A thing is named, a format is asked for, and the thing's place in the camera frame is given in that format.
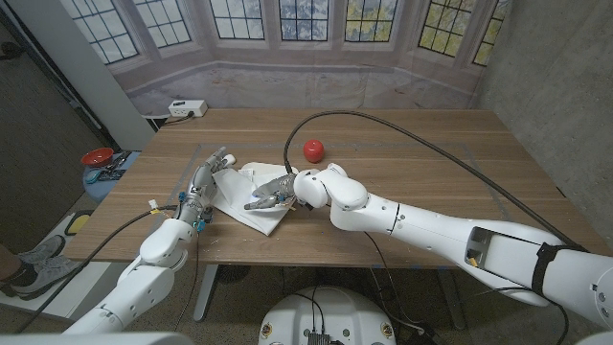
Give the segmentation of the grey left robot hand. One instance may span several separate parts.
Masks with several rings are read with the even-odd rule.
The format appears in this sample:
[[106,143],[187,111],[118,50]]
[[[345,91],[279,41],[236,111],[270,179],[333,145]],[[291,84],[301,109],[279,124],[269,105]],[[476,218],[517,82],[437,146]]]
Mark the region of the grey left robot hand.
[[217,190],[213,174],[227,169],[235,162],[236,158],[228,154],[225,147],[208,157],[195,170],[186,191],[179,194],[179,205],[173,217],[188,223],[197,233],[203,231],[205,224],[210,223],[213,217],[212,200]]

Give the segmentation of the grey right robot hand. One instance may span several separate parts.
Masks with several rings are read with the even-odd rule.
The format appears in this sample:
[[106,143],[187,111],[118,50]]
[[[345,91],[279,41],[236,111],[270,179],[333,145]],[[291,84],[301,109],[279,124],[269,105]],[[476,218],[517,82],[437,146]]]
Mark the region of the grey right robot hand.
[[296,199],[295,173],[289,173],[259,186],[252,196],[257,200],[243,206],[245,210],[269,209],[291,204]]

